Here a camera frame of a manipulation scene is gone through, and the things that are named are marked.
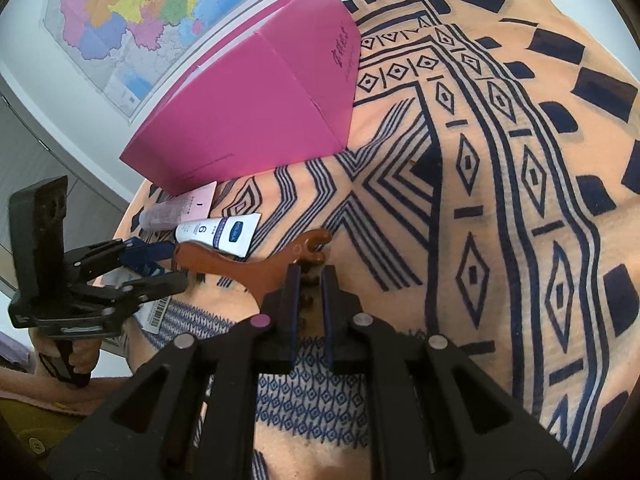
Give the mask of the person's left hand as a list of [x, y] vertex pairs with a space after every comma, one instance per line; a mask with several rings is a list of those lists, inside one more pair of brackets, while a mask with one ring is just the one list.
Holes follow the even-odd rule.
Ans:
[[[57, 340], [50, 339], [41, 333], [39, 328], [32, 327], [28, 330], [29, 338], [32, 341], [35, 352], [48, 356], [51, 359], [58, 359], [61, 356], [60, 349], [56, 345]], [[71, 340], [72, 352], [68, 357], [70, 366], [76, 374], [90, 374], [98, 364], [101, 339], [75, 339]]]

